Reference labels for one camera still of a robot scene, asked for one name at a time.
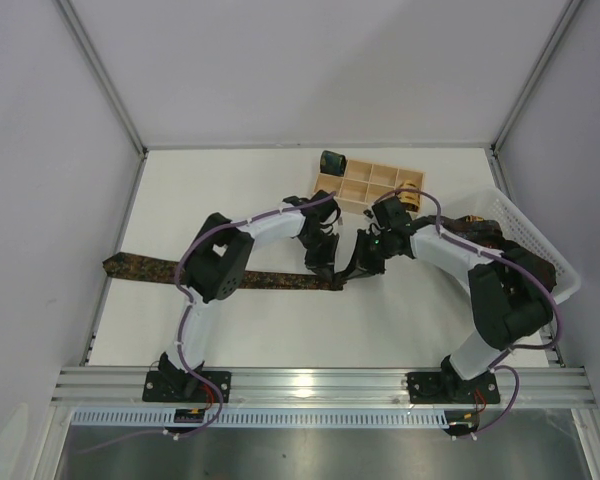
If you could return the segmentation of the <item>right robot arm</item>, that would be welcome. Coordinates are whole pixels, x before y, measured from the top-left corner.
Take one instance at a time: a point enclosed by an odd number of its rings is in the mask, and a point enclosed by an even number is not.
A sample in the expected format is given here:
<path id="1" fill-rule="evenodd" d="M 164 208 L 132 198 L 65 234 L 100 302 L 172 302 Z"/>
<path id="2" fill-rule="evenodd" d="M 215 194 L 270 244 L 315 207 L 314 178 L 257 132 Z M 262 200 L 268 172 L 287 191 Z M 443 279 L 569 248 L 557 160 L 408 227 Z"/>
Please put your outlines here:
<path id="1" fill-rule="evenodd" d="M 414 219 L 397 196 L 373 204 L 374 224 L 357 233 L 345 283 L 381 275 L 396 256 L 424 262 L 453 276 L 470 298 L 474 330 L 441 363 L 438 393 L 463 401 L 487 373 L 527 337 L 556 317 L 553 265 L 518 246 L 485 247 L 452 233 L 441 215 Z"/>

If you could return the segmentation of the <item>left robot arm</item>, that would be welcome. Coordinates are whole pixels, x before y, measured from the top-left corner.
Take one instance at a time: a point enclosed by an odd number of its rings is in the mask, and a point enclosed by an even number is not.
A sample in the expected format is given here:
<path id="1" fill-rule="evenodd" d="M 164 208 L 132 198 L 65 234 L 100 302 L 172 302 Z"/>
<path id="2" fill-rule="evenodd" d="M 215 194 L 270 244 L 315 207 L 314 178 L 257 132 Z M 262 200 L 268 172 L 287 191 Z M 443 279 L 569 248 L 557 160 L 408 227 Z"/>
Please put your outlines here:
<path id="1" fill-rule="evenodd" d="M 174 283 L 185 305 L 173 343 L 161 355 L 158 371 L 178 399 L 188 400 L 203 383 L 206 341 L 214 310 L 244 279 L 253 251 L 296 238 L 305 248 L 305 267 L 334 287 L 339 236 L 331 224 L 341 209 L 323 190 L 310 199 L 291 196 L 277 208 L 240 221 L 210 215 L 176 267 Z"/>

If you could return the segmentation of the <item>dark key-patterned tie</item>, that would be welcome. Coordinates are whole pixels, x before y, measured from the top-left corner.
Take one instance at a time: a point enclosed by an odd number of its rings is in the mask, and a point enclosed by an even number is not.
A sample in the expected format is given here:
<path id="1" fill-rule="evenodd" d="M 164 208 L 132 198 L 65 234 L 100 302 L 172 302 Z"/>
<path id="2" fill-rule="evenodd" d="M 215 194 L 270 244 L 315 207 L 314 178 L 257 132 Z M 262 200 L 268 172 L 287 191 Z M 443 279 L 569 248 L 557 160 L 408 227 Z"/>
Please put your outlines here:
<path id="1" fill-rule="evenodd" d="M 173 284 L 177 265 L 176 261 L 125 252 L 118 252 L 102 262 L 102 267 L 109 278 L 156 284 Z M 344 286 L 330 283 L 311 274 L 247 270 L 238 288 L 337 292 L 342 291 Z"/>

